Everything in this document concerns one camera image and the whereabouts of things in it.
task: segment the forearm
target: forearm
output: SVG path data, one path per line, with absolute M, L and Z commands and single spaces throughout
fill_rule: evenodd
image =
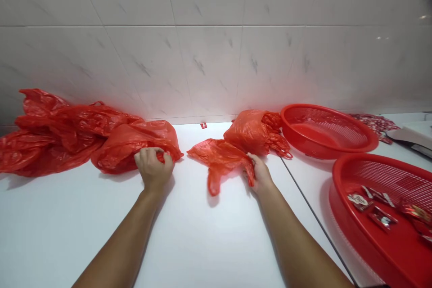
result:
M 303 227 L 274 184 L 262 190 L 258 200 L 278 254 L 279 266 L 290 287 L 352 287 Z
M 132 287 L 161 200 L 161 194 L 143 191 L 72 288 Z

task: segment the red patterned paper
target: red patterned paper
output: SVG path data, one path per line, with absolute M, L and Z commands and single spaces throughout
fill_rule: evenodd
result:
M 391 144 L 393 141 L 385 135 L 385 131 L 392 131 L 399 129 L 398 126 L 390 119 L 382 116 L 375 116 L 369 114 L 350 114 L 350 116 L 358 119 L 370 129 L 372 129 L 377 135 L 381 142 Z

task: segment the human hand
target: human hand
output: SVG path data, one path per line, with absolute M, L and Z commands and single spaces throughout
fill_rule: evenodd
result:
M 158 160 L 156 152 L 163 152 L 165 163 Z M 134 158 L 143 178 L 144 189 L 162 194 L 174 168 L 171 156 L 161 148 L 142 148 Z
M 272 188 L 275 184 L 270 175 L 269 168 L 267 165 L 255 154 L 248 155 L 252 159 L 253 168 L 255 171 L 255 183 L 252 190 L 259 195 L 261 192 Z M 246 171 L 243 171 L 243 175 L 248 178 Z

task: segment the basket rim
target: basket rim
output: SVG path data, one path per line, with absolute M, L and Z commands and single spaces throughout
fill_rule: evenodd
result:
M 353 148 L 352 149 L 352 148 L 343 148 L 340 146 L 333 146 L 333 145 L 321 143 L 321 142 L 318 142 L 314 139 L 311 139 L 310 137 L 298 132 L 296 129 L 291 127 L 291 124 L 288 123 L 288 121 L 286 120 L 285 112 L 289 109 L 292 109 L 292 108 L 313 108 L 313 109 L 325 111 L 328 113 L 332 113 L 332 114 L 334 114 L 334 115 L 336 115 L 342 119 L 348 120 L 352 124 L 356 125 L 357 127 L 359 127 L 361 129 L 361 131 L 364 133 L 364 135 L 366 135 L 366 137 L 368 138 L 368 143 L 362 148 Z M 357 120 L 357 119 L 355 119 L 355 118 L 353 118 L 353 117 L 351 117 L 351 116 L 349 116 L 343 112 L 335 110 L 335 109 L 331 109 L 331 108 L 327 108 L 327 107 L 323 107 L 323 106 L 319 106 L 319 105 L 307 104 L 307 103 L 299 103 L 299 104 L 295 103 L 295 104 L 285 106 L 281 110 L 280 116 L 282 118 L 283 125 L 286 127 L 289 127 L 296 134 L 298 134 L 301 137 L 308 139 L 314 143 L 317 143 L 321 146 L 324 146 L 328 149 L 331 149 L 333 151 L 343 152 L 343 153 L 363 153 L 363 152 L 369 152 L 369 151 L 376 149 L 378 147 L 378 144 L 379 144 L 378 136 L 369 127 L 367 127 L 364 123 L 362 123 L 361 121 L 359 121 L 359 120 Z
M 346 192 L 342 188 L 341 171 L 348 162 L 354 160 L 362 160 L 362 161 L 370 161 L 370 162 L 387 164 L 389 166 L 396 167 L 398 169 L 418 175 L 424 179 L 428 179 L 431 182 L 432 182 L 432 173 L 422 168 L 419 168 L 417 166 L 415 167 L 411 164 L 399 160 L 395 160 L 390 157 L 388 158 L 383 155 L 370 154 L 370 153 L 355 153 L 355 154 L 344 155 L 336 160 L 332 170 L 333 184 L 334 187 L 336 188 L 337 195 L 339 196 L 339 199 L 342 201 L 342 204 L 344 205 L 351 219 L 355 222 L 355 224 L 363 233 L 363 235 L 366 237 L 366 239 L 372 243 L 372 245 L 376 248 L 379 254 L 381 254 L 394 268 L 398 269 L 399 272 L 402 273 L 405 278 L 407 278 L 410 282 L 412 282 L 411 277 L 403 269 L 401 269 L 389 255 L 385 253 L 384 249 L 381 248 L 378 242 L 363 226 L 362 222 L 358 219 L 356 214 L 353 212 L 350 204 L 348 203 L 348 200 L 346 199 Z

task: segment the human arm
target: human arm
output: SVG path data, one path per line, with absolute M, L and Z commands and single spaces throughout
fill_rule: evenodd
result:
M 135 155 L 144 190 L 72 288 L 130 288 L 134 284 L 156 210 L 163 201 L 173 169 L 171 157 L 164 153 L 164 164 L 157 160 L 156 152 L 163 150 L 143 148 Z
M 297 219 L 270 176 L 265 163 L 253 160 L 253 190 L 273 240 L 285 283 L 292 288 L 353 287 L 348 278 Z

